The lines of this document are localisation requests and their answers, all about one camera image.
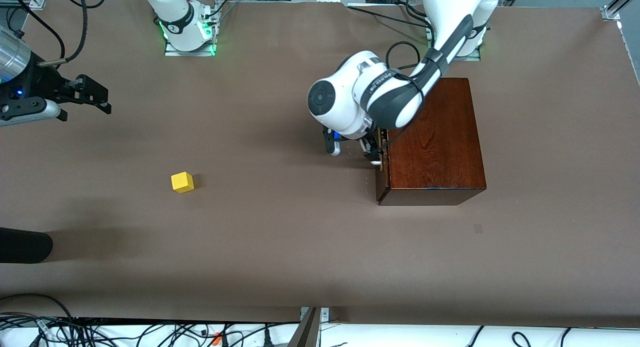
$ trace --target table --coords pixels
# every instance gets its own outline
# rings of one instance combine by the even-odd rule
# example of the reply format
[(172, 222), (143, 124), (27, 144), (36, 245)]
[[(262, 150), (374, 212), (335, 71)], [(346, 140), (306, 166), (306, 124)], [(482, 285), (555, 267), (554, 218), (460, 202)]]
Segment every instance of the table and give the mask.
[[(41, 16), (75, 48), (80, 8), (51, 0)], [(60, 68), (108, 87), (112, 115), (69, 105), (66, 123), (0, 130), (3, 227), (57, 246), (49, 263), (0, 266), (3, 295), (93, 317), (332, 306), (359, 323), (638, 324), (640, 88), (597, 9), (496, 11), (482, 62), (448, 74), (470, 80), (487, 190), (435, 207), (377, 206), (358, 146), (327, 155), (306, 107), (345, 56), (423, 42), (421, 28), (337, 3), (240, 3), (217, 56), (180, 58), (162, 56), (152, 17), (144, 0), (107, 0)], [(32, 19), (25, 32), (57, 57)], [(174, 192), (182, 171), (200, 188)], [(7, 306), (27, 308), (58, 313)]]

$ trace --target wooden box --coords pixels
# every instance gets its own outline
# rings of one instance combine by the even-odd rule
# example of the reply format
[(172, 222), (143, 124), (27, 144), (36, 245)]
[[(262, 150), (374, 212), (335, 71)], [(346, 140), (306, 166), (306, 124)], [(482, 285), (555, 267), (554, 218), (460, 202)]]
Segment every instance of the wooden box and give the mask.
[(419, 119), (388, 146), (375, 178), (380, 206), (455, 206), (487, 189), (468, 79), (435, 85)]

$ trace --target metal bracket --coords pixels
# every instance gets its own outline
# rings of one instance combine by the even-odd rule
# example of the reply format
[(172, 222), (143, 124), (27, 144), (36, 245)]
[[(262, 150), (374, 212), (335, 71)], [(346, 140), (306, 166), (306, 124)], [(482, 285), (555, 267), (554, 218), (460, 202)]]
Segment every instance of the metal bracket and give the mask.
[[(309, 311), (309, 308), (310, 307), (300, 308), (300, 321), (304, 319), (305, 315), (307, 314), (307, 311)], [(329, 307), (322, 307), (320, 308), (320, 323), (326, 324), (327, 322), (329, 322)]]
[(453, 58), (454, 61), (472, 61), (480, 62), (480, 47), (476, 47), (470, 55), (463, 55), (461, 57)]
[(602, 14), (602, 19), (604, 21), (620, 21), (620, 14), (616, 13), (616, 14), (610, 15), (608, 7), (609, 6), (606, 5), (604, 7), (599, 8), (600, 13)]

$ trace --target metal frame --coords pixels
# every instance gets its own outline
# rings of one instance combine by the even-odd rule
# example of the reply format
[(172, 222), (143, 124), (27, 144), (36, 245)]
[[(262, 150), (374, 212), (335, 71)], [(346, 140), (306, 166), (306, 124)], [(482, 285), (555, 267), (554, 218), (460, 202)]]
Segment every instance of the metal frame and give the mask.
[(286, 347), (318, 347), (318, 335), (323, 318), (329, 318), (329, 312), (320, 307), (308, 307), (300, 312), (304, 315)]
[(600, 8), (602, 18), (606, 21), (615, 21), (620, 19), (620, 11), (627, 7), (633, 0), (613, 0), (608, 5)]

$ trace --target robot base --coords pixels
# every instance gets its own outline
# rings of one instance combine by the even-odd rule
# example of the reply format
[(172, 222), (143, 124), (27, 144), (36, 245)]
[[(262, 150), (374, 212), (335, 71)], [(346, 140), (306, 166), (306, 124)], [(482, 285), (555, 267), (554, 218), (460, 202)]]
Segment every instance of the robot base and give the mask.
[(167, 42), (164, 46), (165, 56), (194, 56), (194, 57), (210, 57), (216, 55), (218, 36), (206, 41), (199, 48), (192, 51), (181, 51), (171, 46), (171, 43)]

